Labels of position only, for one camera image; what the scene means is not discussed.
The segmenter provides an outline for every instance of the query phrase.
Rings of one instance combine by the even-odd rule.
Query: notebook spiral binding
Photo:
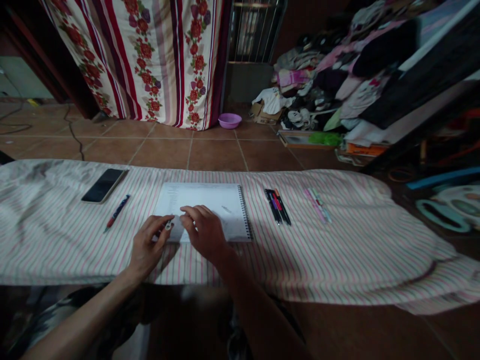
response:
[[[242,186],[240,185],[238,185],[238,194],[240,195],[241,212],[243,213],[243,219],[245,221],[247,238],[249,240],[252,240],[253,236],[252,236],[251,224],[249,219],[249,213],[247,212],[247,207],[245,205],[244,192],[242,191]]]

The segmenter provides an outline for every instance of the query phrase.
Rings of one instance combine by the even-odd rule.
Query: finger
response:
[[[208,207],[205,205],[200,205],[209,215],[215,215],[212,210],[210,210]]]
[[[199,232],[195,228],[193,220],[186,216],[180,216],[180,221],[183,227],[185,228],[186,232],[188,233],[188,237],[190,238],[190,242],[195,242],[199,238]]]
[[[155,219],[145,230],[147,235],[147,241],[152,240],[154,235],[159,232],[160,228],[164,226],[169,220],[172,220],[175,216],[173,215],[166,215],[166,216],[159,216]]]
[[[150,215],[146,220],[145,222],[143,223],[143,225],[141,226],[140,228],[140,231],[145,231],[148,229],[148,227],[157,219],[159,219],[160,216],[156,216],[156,215]]]
[[[160,236],[158,237],[158,241],[155,244],[154,250],[159,251],[161,248],[164,247],[165,243],[167,242],[168,239],[170,239],[170,233],[172,232],[172,229],[174,228],[174,224],[171,224],[170,230],[167,230],[164,228]]]
[[[202,207],[202,205],[197,205],[197,206],[194,206],[193,208],[197,209],[200,212],[200,214],[202,214],[204,217],[207,217],[210,215],[209,212]]]
[[[194,221],[197,221],[202,216],[200,211],[191,206],[182,206],[180,210],[186,212]]]

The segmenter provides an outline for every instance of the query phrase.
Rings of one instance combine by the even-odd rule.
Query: plastic bowl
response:
[[[242,117],[240,115],[228,112],[223,113],[218,117],[218,122],[224,129],[235,129],[241,121]]]

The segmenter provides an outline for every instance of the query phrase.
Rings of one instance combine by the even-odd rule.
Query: notebook page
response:
[[[179,216],[180,207],[205,205],[220,218],[227,241],[249,242],[240,185],[236,183],[166,182],[160,190],[155,215],[175,215],[169,242],[190,242]]]

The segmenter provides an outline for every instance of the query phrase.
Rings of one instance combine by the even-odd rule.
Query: metal grille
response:
[[[269,63],[287,0],[242,0],[233,3],[229,63]]]

